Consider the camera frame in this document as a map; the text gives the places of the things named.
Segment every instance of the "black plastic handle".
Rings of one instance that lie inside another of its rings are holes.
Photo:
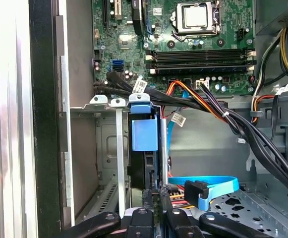
[[[228,238],[272,238],[267,234],[214,212],[202,214],[199,220],[199,227],[205,232]]]
[[[120,217],[113,212],[103,212],[61,232],[54,238],[96,238],[111,233],[120,227]]]

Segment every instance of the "green circuit board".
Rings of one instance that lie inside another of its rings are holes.
[[[210,49],[243,49],[254,48],[254,30],[253,30],[253,1],[252,0],[220,0],[220,19],[221,32],[216,36],[196,37],[203,40],[204,45],[194,47],[195,39],[187,39],[180,42],[172,36],[173,26],[170,17],[175,11],[178,3],[182,2],[206,2],[206,1],[188,1],[188,0],[148,0],[147,3],[147,22],[156,25],[156,30],[152,35],[137,36],[134,32],[134,26],[127,24],[132,20],[131,1],[121,1],[120,20],[110,18],[110,11],[114,11],[113,5],[108,5],[106,14],[109,16],[107,27],[103,23],[103,5],[106,0],[93,0],[93,31],[94,31],[94,49],[101,52],[101,70],[95,71],[95,78],[98,81],[105,81],[106,74],[111,70],[111,60],[124,60],[125,70],[133,72],[134,75],[142,75],[148,85],[161,91],[166,91],[171,80],[184,80],[190,78],[191,81],[200,78],[219,76],[229,80],[212,81],[210,80],[210,90],[216,95],[248,95],[251,94],[252,85],[249,83],[251,75],[247,73],[213,73],[196,75],[171,75],[171,76],[152,76],[145,67],[146,50],[155,50],[159,52],[169,51],[198,51]],[[244,39],[237,40],[237,30],[240,28],[249,29]],[[223,39],[225,44],[218,45],[218,40]],[[175,46],[170,49],[168,42],[174,41]],[[129,84],[134,84],[137,77],[128,79]],[[215,86],[226,86],[225,92],[216,90]]]

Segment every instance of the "cpu socket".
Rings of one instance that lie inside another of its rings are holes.
[[[170,18],[175,32],[180,36],[217,35],[220,28],[220,2],[178,3]]]

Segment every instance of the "screw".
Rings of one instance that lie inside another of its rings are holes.
[[[147,211],[146,211],[145,209],[140,209],[138,213],[139,213],[139,214],[146,214]]]
[[[206,218],[210,221],[214,221],[215,217],[213,215],[207,215]]]
[[[173,209],[173,213],[178,215],[178,214],[180,214],[180,211],[178,209]]]
[[[114,219],[114,216],[112,214],[108,214],[106,217],[105,217],[106,220],[113,220]]]

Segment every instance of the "motherboard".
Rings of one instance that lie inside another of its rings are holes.
[[[253,93],[253,0],[92,2],[96,81],[117,71],[163,92],[180,80],[217,96]]]

